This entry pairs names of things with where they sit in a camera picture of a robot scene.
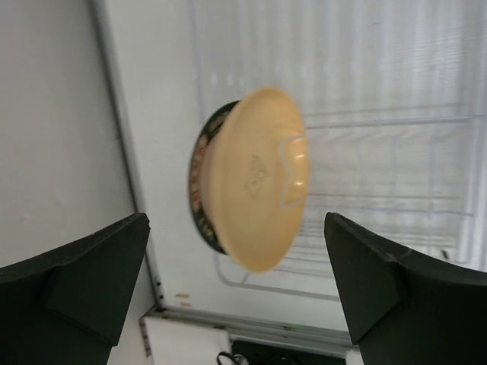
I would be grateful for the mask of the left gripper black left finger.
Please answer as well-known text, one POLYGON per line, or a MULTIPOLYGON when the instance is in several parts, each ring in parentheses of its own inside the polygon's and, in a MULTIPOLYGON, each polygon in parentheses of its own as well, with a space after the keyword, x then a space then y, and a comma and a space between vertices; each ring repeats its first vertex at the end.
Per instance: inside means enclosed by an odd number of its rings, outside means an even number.
POLYGON ((3 364, 105 364, 150 233, 144 213, 1 269, 3 364))

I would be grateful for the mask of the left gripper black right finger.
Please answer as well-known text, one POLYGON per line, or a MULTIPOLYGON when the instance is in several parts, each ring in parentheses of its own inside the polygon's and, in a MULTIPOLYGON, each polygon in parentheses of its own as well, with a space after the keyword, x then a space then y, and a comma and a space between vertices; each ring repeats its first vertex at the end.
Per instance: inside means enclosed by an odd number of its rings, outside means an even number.
POLYGON ((366 364, 484 364, 486 274, 379 236, 338 213, 324 238, 366 364))

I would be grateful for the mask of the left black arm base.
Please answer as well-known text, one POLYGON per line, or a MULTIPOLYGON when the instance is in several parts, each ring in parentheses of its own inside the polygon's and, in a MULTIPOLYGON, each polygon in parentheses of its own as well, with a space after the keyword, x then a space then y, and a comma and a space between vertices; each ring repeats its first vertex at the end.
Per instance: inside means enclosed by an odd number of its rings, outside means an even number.
POLYGON ((247 341, 234 341, 230 351, 216 355, 217 365, 222 364, 293 364, 293 365, 340 365, 345 359, 313 354, 287 348, 274 347, 247 341))

